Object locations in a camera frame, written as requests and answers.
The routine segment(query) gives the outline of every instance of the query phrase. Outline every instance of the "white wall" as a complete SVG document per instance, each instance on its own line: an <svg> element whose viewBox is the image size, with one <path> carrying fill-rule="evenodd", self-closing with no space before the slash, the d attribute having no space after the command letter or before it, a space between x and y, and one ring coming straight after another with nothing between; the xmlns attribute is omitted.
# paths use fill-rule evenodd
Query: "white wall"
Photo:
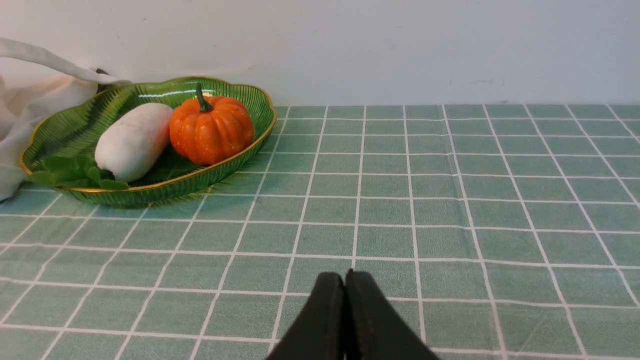
<svg viewBox="0 0 640 360"><path fill-rule="evenodd" d="M640 102L640 0L1 0L0 36L278 104Z"/></svg>

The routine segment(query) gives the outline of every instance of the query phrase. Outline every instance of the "white grid line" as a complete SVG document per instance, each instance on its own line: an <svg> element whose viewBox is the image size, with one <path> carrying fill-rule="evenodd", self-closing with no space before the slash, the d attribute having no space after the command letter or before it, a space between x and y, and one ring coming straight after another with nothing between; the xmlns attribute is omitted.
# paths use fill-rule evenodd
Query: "white grid line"
<svg viewBox="0 0 640 360"><path fill-rule="evenodd" d="M282 131L284 131L285 126L287 125L287 118L289 116L289 111L291 110L291 107L287 108L287 113L285 114L284 117L284 121L282 123L282 127L280 128L280 132L278 133L278 138L276 139L276 142L273 146L274 149L276 149L278 147L278 144L280 143L280 139L281 139L281 135L282 135ZM251 206L249 207L249 211L246 214L246 217L244 218L244 222L242 225L242 228L240 229L240 233L238 234L238 238L236 240L236 244L234 245L234 249L233 251L230 253L230 257L229 260L227 261L227 265L225 266L224 271L222 271L222 275L220 276L220 281L218 282L218 291L216 292L215 296L213 297L213 299L211 300L211 304L209 304L209 310L207 312L207 315L205 316L204 321L202 322L202 327L200 328L200 333L198 335L198 339L196 340L195 345L193 346L193 350L191 351L191 355L189 357L189 360L194 360L196 355L198 354L198 349L200 348L200 344L202 343L202 340L205 339L205 333L207 331L207 327L209 326L209 322L211 321L211 316L213 315L213 310L216 306L216 303L220 297L220 294L222 293L222 289L225 285L225 280L227 279L227 275L229 273L229 269L231 268L231 264L233 263L234 259L236 258L236 255L239 254L238 249L240 248L240 243L242 242L243 236L244 236L244 232L246 231L246 227L249 224L249 218L251 217L251 214L253 213L253 209L255 208L255 203L258 200L258 196L260 194L260 191L262 190L262 186L264 185L264 180L266 179L267 175L266 172L269 170L269 167L271 166L271 163L273 161L273 154L271 154L271 156L269 157L269 161L267 161L267 165L265 167L265 174L262 176L262 178L260 179L260 183L258 184L258 188L255 191L255 194L253 195L253 200L251 203Z"/></svg>
<svg viewBox="0 0 640 360"><path fill-rule="evenodd" d="M55 249L74 249L74 250L89 250L89 251L102 251L113 252L114 249L87 249L83 247L63 247L61 245L46 246ZM120 252L128 253L142 253L142 254L173 254L172 250L142 250L142 249L122 249ZM271 252L241 252L241 251L195 251L195 250L178 250L176 254L182 255L206 255L206 256L259 256L264 258L291 258L294 256L301 259L353 259L350 255L328 255L328 254L276 254ZM374 261L394 261L394 262L415 262L415 258L392 258L385 256L356 256L356 260L374 260ZM421 263L480 263L478 259L470 258L418 258ZM483 259L484 263L502 264L502 265L517 265L517 266L529 266L529 267L546 267L544 263L527 263L524 261L511 261L511 260L492 260ZM625 269L625 270L640 270L640 265L601 265L601 264L565 264L565 263L551 263L551 267L554 268L576 268L576 269ZM9 277L0 277L0 281L13 281Z"/></svg>
<svg viewBox="0 0 640 360"><path fill-rule="evenodd" d="M360 200L362 199L362 169L364 166L364 134L367 131L367 106L364 106L362 114L362 140L360 142L360 164L358 166L358 190L356 193L356 218L353 228L353 248L351 249L351 268L356 268L356 255L358 254L358 228L360 227Z"/></svg>
<svg viewBox="0 0 640 360"><path fill-rule="evenodd" d="M91 211L91 213L89 215L93 215L93 213L98 210L98 206L95 206L93 208L93 210ZM68 245L69 242L71 241L71 239L74 238L74 236L84 227L84 225L89 221L88 218L86 218L78 227L77 229L67 238L67 240L64 242L63 245ZM53 253L52 256L49 257L49 259L47 259L47 261L45 261L42 266L40 267L40 271L38 271L38 274L36 275L36 277L34 278L35 281L40 280L40 277L42 276L42 274L44 274L45 269L47 268L47 264L49 264L56 256L58 256L58 254L62 251L62 247L58 248L58 250L56 250L56 252ZM3 324L8 318L9 316L11 316L11 314L13 313L13 311L15 310L16 307L18 307L18 305L20 304L20 302L22 301L22 299L24 299L24 297L29 293L29 291L31 291L31 289L33 289L33 284L29 285L24 292L18 297L18 299L16 299L16 301L13 303L13 305L11 306L11 308L9 308L9 310L6 312L6 314L4 314L4 316L2 317L2 319L0 319L0 324Z"/></svg>
<svg viewBox="0 0 640 360"><path fill-rule="evenodd" d="M400 138L407 136L437 136L437 137L445 137L449 136L449 134L324 134L325 136L345 136L345 137L358 137L358 136L382 136L389 138ZM490 134L452 134L453 137L456 136L474 136L480 138L493 138L493 135ZM294 134L282 134L283 137L287 136L319 136L319 133L294 133ZM537 138L538 135L518 135L518 134L504 134L504 135L496 135L501 138ZM584 135L543 135L547 138L584 138ZM592 138L633 138L630 135L590 135Z"/></svg>
<svg viewBox="0 0 640 360"><path fill-rule="evenodd" d="M58 286L64 288L91 288L91 284L76 284L72 282L46 282L46 281L31 281L31 280L10 280L16 284L34 284L38 286ZM281 297L282 295L288 297L308 297L309 293L294 293L294 292L280 292L280 291L250 291L250 290L217 290L217 289L191 289L191 288L153 288L144 286L121 286L121 285L103 285L98 284L93 286L96 289L106 290L127 290L127 291L139 291L139 292L151 292L154 289L160 292L172 292L172 293L197 293L197 294L226 294L226 295L259 295L259 296L273 296ZM389 301L395 302L458 302L468 304L491 304L488 299L458 299L458 298L422 298L421 300L408 297L387 297ZM575 308L575 309L610 309L610 310L633 310L640 311L637 306L623 306L623 305L596 305L596 304L560 304L551 302L528 302L520 300L504 300L494 299L496 304L510 304L510 305L522 305L529 307L549 307L549 308ZM4 324L7 326L14 326L20 324Z"/></svg>
<svg viewBox="0 0 640 360"><path fill-rule="evenodd" d="M525 106L525 110L527 111L529 116L531 116L531 112L529 111L529 108L527 106ZM538 125L536 124L536 121L533 120L533 117L531 117L531 122L533 123L533 126L536 128L536 131L538 132L538 134L540 134L540 129L538 129ZM557 162L556 157L554 156L554 153L551 151L551 148L547 144L547 141L542 137L541 137L541 139L542 139L542 142L544 143L545 147L547 148L547 151L549 152L549 155L551 155L551 159L553 160L553 162L556 165L558 171L560 172L560 175L564 177L564 170L562 170L562 167ZM600 234L597 232L597 228L594 225L593 221L591 221L591 217L589 216L587 211L584 209L584 206L582 205L582 203L580 201L580 198L578 198L578 195L573 190L573 187L571 186L571 182L569 182L569 180L567 178L564 178L564 182L566 183L567 187L569 188L569 191L573 195L573 198L578 202L578 207L580 208L580 211L582 212L584 218L587 220L587 223L589 224L590 228L592 230L594 230L594 234L595 234L596 238L598 239L598 242L600 243L600 246L602 247L602 250L604 250L605 254L607 255L607 258L609 259L609 261L611 262L613 267L618 272L618 275L620 275L622 283L624 284L625 288L627 289L627 293L629 294L629 297L634 301L634 303L638 307L640 307L640 302L638 302L638 299L634 295L634 292L631 290L631 287L629 286L629 283L627 282L625 274L622 272L620 267L617 265L616 260L613 258L613 256L609 252L609 249L607 248L607 245L602 240L602 237L600 236Z"/></svg>
<svg viewBox="0 0 640 360"><path fill-rule="evenodd" d="M635 134L633 131L631 131L631 129L629 129L629 127L627 126L627 124L626 124L624 121L622 121L622 120L618 117L618 114L616 114L616 112L615 112L615 111L613 111L613 109L611 108L611 106L607 105L607 107L608 107L609 111L611 111L611 113L613 114L613 116L615 116L615 117L616 117L616 120L617 120L617 121L619 121L619 122L620 122L620 124L622 124L622 126L625 128L625 130L627 130L627 132L628 132L628 133L629 133L633 138L635 138L635 139L636 139L636 141L637 141L638 143L640 143L640 139L638 139L638 137L636 136L636 134Z"/></svg>
<svg viewBox="0 0 640 360"><path fill-rule="evenodd" d="M315 155L314 152L309 151L264 151L262 154L273 154L276 155ZM333 152L333 151L321 151L320 155L396 155L402 156L403 152L349 152L349 151L341 151L341 152ZM423 156L423 155L453 155L453 152L412 152L411 156ZM460 156L500 156L498 153L486 153L486 152L457 152L456 155ZM548 157L548 154L520 154L517 152L507 153L506 156L535 156L539 158ZM555 154L556 156L566 156L566 157L576 157L576 158L599 158L599 155L596 154ZM605 155L608 158L640 158L640 155ZM240 174L246 173L245 171L238 171Z"/></svg>
<svg viewBox="0 0 640 360"><path fill-rule="evenodd" d="M489 117L489 112L486 109L486 106L483 105L483 109L484 109L484 113L486 115L487 120L489 121L489 127L491 128L491 132L495 135L495 130L493 128L493 124L491 121L491 118ZM521 203L522 206L522 210L524 211L524 215L527 218L527 222L529 223L529 227L531 228L531 231L533 233L533 237L536 240L536 244L538 246L538 250L540 251L540 254L542 255L542 259L545 262L545 266L547 268L547 270L549 271L549 275L551 276L551 281L554 285L554 289L556 290L556 294L558 296L558 299L560 300L560 303L562 303L562 305L564 306L564 311L566 313L566 319L569 323L569 327L571 328L571 332L573 334L573 338L575 339L576 345L578 346L578 349L580 350L580 353L584 356L586 356L587 351L584 348L584 345L582 344L582 339L580 338L580 335L578 334L578 330L575 327L575 323L573 322L573 316L571 314L571 310L569 309L569 307L566 304L566 300L564 299L564 295L562 294L562 291L560 290L560 285L558 284L558 281L556 279L556 273L554 272L554 269L551 267L550 263L549 263L549 259L547 257L547 253L545 252L544 247L542 246L542 242L540 242L540 237L538 236L538 232L536 231L536 227L533 224L533 220L531 219L531 214L529 214L529 210L527 209L527 205L524 202L524 199L522 197L522 194L520 193L520 189L518 188L518 184L516 182L516 179L513 177L513 173L511 171L511 167L509 166L509 162L507 161L507 157L505 157L504 152L502 151L502 146L500 144L500 140L498 139L498 137L495 137L495 142L498 146L498 150L500 151L500 155L502 155L502 160L504 162L504 166L507 168L507 172L509 173L509 175L511 176L511 184L513 185L513 188L515 189L516 195L518 196L518 200Z"/></svg>
<svg viewBox="0 0 640 360"><path fill-rule="evenodd" d="M238 174L265 174L264 171L237 171ZM310 172L285 172L285 171L269 171L267 174L281 174L281 175L310 175ZM338 176L343 176L343 175L353 175L353 176L357 176L360 175L360 173L358 172L316 172L316 175L338 175ZM363 172L362 175L368 175L368 176L402 176L403 174L393 174L393 173L389 173L389 174L376 174L376 173L372 173L372 172ZM413 177L420 177L420 176L452 176L452 177L457 177L459 175L462 176L477 176L477 177L508 177L511 178L511 176L508 175L504 175L504 174L466 174L466 173L462 173L462 174L445 174L445 173L438 173L438 172L434 172L434 173L425 173L425 174L412 174ZM514 175L513 177L515 178L522 178L522 179L563 179L562 176L558 175L558 176L553 176L553 175ZM609 180L613 180L613 179L617 179L617 177L615 176L566 176L567 179L609 179ZM637 176L620 176L620 179L622 180L640 180L640 177ZM54 190L20 190L22 192L54 192ZM216 193L216 194L211 194L211 193L206 193L204 194L205 196L252 196L252 194L242 194L242 193ZM278 195L267 195L267 194L262 194L260 196L278 196ZM6 216L6 217L34 217L36 215L17 215L17 214L2 214L0 213L0 217L2 216ZM67 217L65 215L43 215L43 217Z"/></svg>
<svg viewBox="0 0 640 360"><path fill-rule="evenodd" d="M407 135L406 126L406 107L402 107L402 113L404 117L404 134ZM420 262L418 261L418 239L415 227L415 207L413 205L413 183L411 179L411 161L409 157L409 138L404 138L404 151L406 152L406 174L409 181L409 207L411 211L411 237L413 242L413 258L415 259L415 286L416 294L418 296L418 324L420 327L420 339L422 342L427 341L427 334L424 324L424 305L422 303L422 279L420 278Z"/></svg>
<svg viewBox="0 0 640 360"><path fill-rule="evenodd" d="M454 153L453 155L453 160L456 164L456 171L457 173L460 173L460 164L458 164L458 157L457 155L455 155L456 152L456 148L453 142L453 136L451 136L451 129L449 128L449 121L447 120L447 110L445 109L445 106L442 105L442 113L444 114L444 118L445 118L445 125L447 126L447 132L449 133L449 141L451 142L451 150ZM458 177L458 181L460 182L460 190L462 192L462 197L465 199L465 209L467 210L467 218L469 221L469 227L471 228L471 235L474 239L474 246L476 248L476 253L478 256L478 260L480 262L480 267L482 268L482 272L483 272L483 277L484 277L484 286L486 288L486 292L487 292L487 296L489 298L489 301L491 303L491 309L492 309L492 313L493 313L493 322L495 325L495 331L496 331L496 335L498 337L498 344L500 346L500 354L502 355L502 360L509 360L509 357L507 356L506 353L506 346L504 344L504 335L502 334L502 326L500 324L500 318L498 316L498 307L495 305L495 301L493 298L493 291L491 289L491 284L489 283L489 276L488 276L488 272L486 270L486 265L484 263L484 257L482 255L482 250L480 249L480 244L478 242L478 238L477 238L477 234L476 234L476 229L474 228L474 221L473 218L471 216L471 208L469 207L469 202L466 200L467 197L467 192L465 191L465 185L462 181L462 176Z"/></svg>
<svg viewBox="0 0 640 360"><path fill-rule="evenodd" d="M237 194L208 194L208 196L204 197L253 197L253 194L247 193L237 193ZM258 197L279 197L279 198L291 198L291 199L306 199L306 195L289 195L289 194L260 194ZM349 196L349 195L309 195L309 199L357 199L357 196ZM459 197L394 197L394 196L360 196L360 199L374 199L374 200L454 200L454 201L463 201L465 199L461 199ZM468 197L466 200L469 201L486 201L486 202L520 202L518 199L485 199L481 197ZM636 202L632 201L598 201L598 200L589 200L589 201L576 201L576 200L523 200L526 203L542 203L542 204L577 204L578 202L582 204L603 204L603 205L627 205L627 206L637 206ZM67 215L14 215L14 214L6 214L0 215L0 217L22 217L22 218L80 218L80 219L97 219L97 220L134 220L135 218L120 218L120 217L77 217L77 216L67 216ZM170 219L170 218L143 218L144 221L167 221L167 222L186 222L190 221L188 219ZM194 222L222 222L223 220L216 219L195 219Z"/></svg>
<svg viewBox="0 0 640 360"><path fill-rule="evenodd" d="M321 117L292 117L289 120L322 120ZM362 119L353 119L346 117L328 117L327 120L350 120L350 121L362 121ZM492 117L494 120L530 120L529 117ZM564 120L564 121L572 121L573 119L570 117L540 117L534 118L536 120ZM402 119L398 118L388 118L388 119L368 119L368 121L402 121ZM409 121L433 121L433 122L443 122L444 119L428 119L428 118L407 118ZM448 119L451 122L461 121L461 120L486 120L486 117L464 117L459 119ZM616 121L616 119L578 119L580 121ZM625 121L640 121L640 119L625 119Z"/></svg>
<svg viewBox="0 0 640 360"><path fill-rule="evenodd" d="M115 259L115 257L118 255L118 253L120 252L120 250L124 247L125 243L127 242L127 240L129 240L129 238L131 237L131 234L136 230L136 228L138 227L138 224L140 224L140 220L142 219L143 216L145 216L145 214L147 213L147 211L149 210L149 207L147 206L143 211L142 214L140 214L140 216L138 217L137 221L133 224L133 226L131 227L131 229L129 229L129 232L127 233L127 235L124 237L124 239L120 242L120 246L113 252L113 254L111 255L111 257L107 260L106 263L104 263L104 265L100 268L100 271L98 272L98 275L96 276L95 280L93 281L93 284L91 284L89 286L89 288L87 289L86 293L84 293L84 295L80 298L80 301L78 302L76 308L73 310L73 312L71 312L71 315L69 316L69 318L67 319L67 321L65 322L64 326L63 326L63 330L58 332L56 337L53 339L53 341L51 342L51 344L49 344L49 347L47 348L47 350L45 351L44 355L40 358L40 360L44 360L47 359L47 357L49 356L49 354L51 353L51 351L53 350L53 348L56 346L56 344L58 343L58 341L60 340L60 338L62 337L62 335L65 333L64 329L69 328L69 326L71 325L71 323L73 322L74 318L76 317L76 315L78 314L78 312L80 312L80 308L82 307L82 305L84 304L85 300L87 297L89 297L89 295L91 295L91 292L93 292L93 290L96 288L96 285L98 285L98 282L100 282L100 279L102 278L102 276L104 275L104 271L107 268L107 266L109 266L109 264Z"/></svg>
<svg viewBox="0 0 640 360"><path fill-rule="evenodd" d="M60 331L60 327L53 326L37 326L37 325L0 325L0 328L4 329L26 329L37 331ZM68 328L67 332L74 332L80 334L105 334L105 335L127 335L127 331L119 330L101 330L101 329L77 329ZM162 332L134 332L135 336L141 336L145 338L170 338L170 339L197 339L197 335L189 334L172 334ZM269 343L271 339L265 338L240 338L235 336L205 336L205 340L218 340L218 341L233 341L244 343ZM432 351L438 353L450 353L450 354L474 354L474 355L500 355L500 350L481 350L471 348L431 348ZM507 351L505 354L509 356L531 356L531 357L547 357L554 359L576 359L576 360L640 360L640 357L620 357L620 356L580 356L570 354L553 354L544 352L515 352Z"/></svg>
<svg viewBox="0 0 640 360"><path fill-rule="evenodd" d="M318 140L318 145L316 148L316 155L314 157L314 163L311 166L311 176L309 176L309 182L307 184L307 193L305 194L305 200L302 204L302 210L300 211L300 223L298 224L298 229L296 230L296 237L293 241L293 249L291 250L291 259L289 260L289 266L287 267L287 273L284 277L284 285L282 291L286 293L289 290L289 281L291 280L291 272L293 269L293 263L296 259L296 252L298 251L298 244L300 242L300 233L302 232L302 222L305 219L305 214L307 213L307 204L309 202L309 194L311 193L311 186L314 181L314 172L316 171L316 165L318 161L318 154L320 152L320 146L322 144L322 136L324 134L324 127L326 125L326 115L329 112L329 107L324 108L324 120L322 123L322 129L320 130L320 139ZM276 319L273 325L273 330L271 332L271 342L269 343L269 353L273 351L273 348L276 345L276 337L278 335L278 328L280 327L280 319L282 317L282 311L284 308L284 301L286 296L283 294L280 297L280 303L278 304L278 311L276 312Z"/></svg>
<svg viewBox="0 0 640 360"><path fill-rule="evenodd" d="M13 238L13 240L12 240L10 243L5 244L5 245L6 245L6 247L5 247L4 249L0 250L0 256L1 256L2 254L4 254L4 252L6 252L6 251L7 251L7 250L8 250L8 249L13 245L13 244L15 244L15 243L16 243L16 241L18 241L18 240L19 240L23 235L25 235L25 234L27 233L27 231L29 231L29 229L31 229L31 228L33 227L33 225L34 225L34 224L35 224L39 219L41 219L41 218L44 216L44 214L45 214L49 209L51 209L51 207L53 206L53 204L55 204L55 203L56 203L56 201L58 201L58 199L60 199L60 197L62 197L62 194L61 194L61 193L60 193L60 194L58 194L58 196L56 196L56 197L51 201L51 203L50 203L49 205L47 205L47 206L46 206L46 207L45 207L45 208L40 212L40 214L38 214L38 215L33 215L33 218L34 218L34 219L33 219L33 221L31 221L31 222L29 223L29 225L27 225L27 227L25 227L25 228L24 228L24 229L23 229L23 230L22 230L18 235L16 235L16 237L14 237L14 238Z"/></svg>
<svg viewBox="0 0 640 360"><path fill-rule="evenodd" d="M571 116L574 117L573 112L571 111L571 109L566 106L567 110L569 111L569 113L571 114ZM575 123L578 125L578 127L580 128L580 130L582 131L582 133L584 133L584 136L587 138L587 140L589 141L589 143L591 144L591 146L593 146L594 150L598 153L598 155L602 158L602 161L604 161L605 165L607 165L607 168L609 168L609 171L611 171L611 173L613 174L613 176L616 178L616 180L618 180L618 182L620 183L620 185L622 186L622 188L625 190L625 192L627 193L627 195L631 198L631 200L633 200L633 203L640 208L640 204L638 204L638 200L636 199L636 197L634 196L634 194L629 191L629 189L627 188L627 185L625 184L624 181L622 181L622 179L620 179L620 177L618 176L618 173L615 171L615 169L613 169L613 167L611 166L611 164L609 163L609 161L605 158L605 156L602 154L602 152L600 151L600 149L598 148L598 146L596 145L596 143L591 139L594 136L589 136L587 134L587 132L584 130L584 128L582 127L582 124L580 124L580 122L578 120L575 121Z"/></svg>
<svg viewBox="0 0 640 360"><path fill-rule="evenodd" d="M198 208L196 209L196 211L193 213L193 216L191 217L192 221L190 221L189 224L187 225L186 229L182 233L182 236L180 237L180 240L178 241L178 244L175 245L175 248L171 252L171 255L169 256L169 258L167 259L166 263L163 265L162 269L160 270L160 274L158 275L158 277L156 279L156 283L154 285L154 288L153 288L153 290L151 290L151 292L149 293L149 296L147 296L147 298L145 299L144 303L142 303L142 308L140 309L140 312L136 316L136 319L133 321L133 325L131 325L131 328L129 329L129 332L127 333L127 337L122 342L122 345L120 346L120 349L118 350L118 353L116 354L115 360L119 360L120 359L120 356L122 356L122 353L124 352L124 349L127 347L127 344L129 344L129 341L131 340L131 336L133 335L133 333L135 332L136 328L138 327L138 324L140 323L140 320L142 319L142 316L145 314L145 311L147 310L147 306L148 306L149 302L151 301L151 298L156 293L156 289L158 287L160 287L160 283L162 282L162 279L164 277L164 273L166 272L166 269L169 267L169 265L171 264L171 262L175 258L175 255L177 254L178 249L180 249L180 246L182 245L182 242L184 241L184 239L186 238L189 230L193 226L193 222L194 222L193 220L198 216L198 214L200 212L200 209L202 209L202 206L204 205L205 200L207 200L207 197L203 196L202 200L200 201L200 204L198 205Z"/></svg>

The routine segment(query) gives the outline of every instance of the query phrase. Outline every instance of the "green checkered tablecloth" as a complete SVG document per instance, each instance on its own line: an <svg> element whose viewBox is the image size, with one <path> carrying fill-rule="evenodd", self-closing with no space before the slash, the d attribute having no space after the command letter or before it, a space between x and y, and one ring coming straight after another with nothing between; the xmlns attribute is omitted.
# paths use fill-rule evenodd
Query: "green checkered tablecloth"
<svg viewBox="0 0 640 360"><path fill-rule="evenodd" d="M175 204L0 204L0 359L262 359L373 274L442 359L640 359L640 106L279 108Z"/></svg>

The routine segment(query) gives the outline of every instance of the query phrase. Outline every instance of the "white fabric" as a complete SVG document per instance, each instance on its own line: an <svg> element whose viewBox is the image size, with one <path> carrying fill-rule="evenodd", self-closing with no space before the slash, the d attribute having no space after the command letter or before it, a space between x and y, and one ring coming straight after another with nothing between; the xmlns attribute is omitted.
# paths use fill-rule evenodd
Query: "white fabric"
<svg viewBox="0 0 640 360"><path fill-rule="evenodd" d="M0 38L0 56L37 63L60 71L56 79L7 89L0 74L0 201L15 193L25 178L19 158L31 133L43 119L80 105L95 95L98 84L128 83L95 69L85 69L41 47Z"/></svg>

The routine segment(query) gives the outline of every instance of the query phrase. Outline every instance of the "glossy plate surface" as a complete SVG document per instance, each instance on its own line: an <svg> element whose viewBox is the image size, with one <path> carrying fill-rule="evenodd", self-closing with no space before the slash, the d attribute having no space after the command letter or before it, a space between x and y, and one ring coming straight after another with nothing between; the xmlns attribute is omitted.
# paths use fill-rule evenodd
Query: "glossy plate surface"
<svg viewBox="0 0 640 360"><path fill-rule="evenodd" d="M100 135L122 115L146 102L160 102L176 108L186 99L195 97L198 82L202 84L204 95L235 97L246 106L255 127L251 146L215 165L198 167L179 156L169 144L154 167L141 179L129 183L128 190L55 189L96 204L137 206L186 196L207 188L233 174L256 155L271 134L276 113L269 95L261 89L203 77L112 88L82 105L55 113L41 122L33 131L31 143L22 155L22 167L30 174L44 170L42 161L48 156L93 156Z"/></svg>

